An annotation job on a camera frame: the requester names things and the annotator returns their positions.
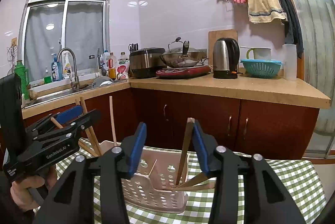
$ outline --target dark cloth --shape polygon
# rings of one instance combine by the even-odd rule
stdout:
[[[301,58],[304,52],[303,36],[298,15],[295,12],[294,5],[291,0],[279,0],[283,11],[287,15],[287,21],[283,21],[285,25],[285,43],[295,44],[297,56]]]
[[[15,204],[10,194],[10,184],[3,172],[0,172],[0,222],[3,224],[31,224],[34,211],[27,212]]]

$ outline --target cabinet handle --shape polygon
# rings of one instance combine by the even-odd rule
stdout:
[[[246,119],[246,125],[244,126],[244,131],[243,131],[243,139],[246,138],[248,121],[249,121],[249,118]]]
[[[228,127],[227,127],[228,136],[230,135],[230,123],[231,123],[231,119],[232,119],[232,115],[229,116],[229,120],[228,120]]]
[[[169,119],[166,118],[166,114],[165,114],[165,108],[167,107],[167,105],[165,104],[164,108],[163,108],[163,114],[164,114],[164,118],[165,118],[165,121],[169,121]]]

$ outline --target beige basket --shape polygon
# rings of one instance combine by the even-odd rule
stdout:
[[[105,153],[114,146],[103,141],[101,150]],[[137,172],[130,180],[122,179],[125,201],[136,207],[162,212],[182,213],[185,211],[188,195],[185,192],[166,191],[175,185],[180,152],[154,151],[143,148]],[[187,178],[188,160],[184,164],[180,183]]]

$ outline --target sink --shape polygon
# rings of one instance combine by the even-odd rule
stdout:
[[[115,80],[114,84],[125,82],[125,81],[126,80]],[[55,100],[55,99],[58,99],[58,98],[66,97],[66,96],[69,96],[69,95],[74,95],[76,93],[80,93],[80,92],[84,92],[84,91],[88,91],[90,89],[93,89],[92,84],[87,85],[86,87],[83,87],[81,89],[70,88],[70,89],[67,89],[67,90],[60,91],[60,92],[53,92],[53,93],[50,93],[48,95],[44,95],[44,96],[38,97],[37,99],[32,100],[31,102],[29,102],[25,106],[25,109],[28,109],[30,107],[33,107],[33,106],[36,106],[36,105],[39,105],[39,104],[42,104],[42,103],[45,103],[45,102],[49,102],[49,101],[52,101],[52,100]]]

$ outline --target wooden cutting board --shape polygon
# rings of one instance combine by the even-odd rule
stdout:
[[[213,65],[213,48],[219,38],[232,38],[238,42],[235,29],[217,30],[208,32],[208,64]]]

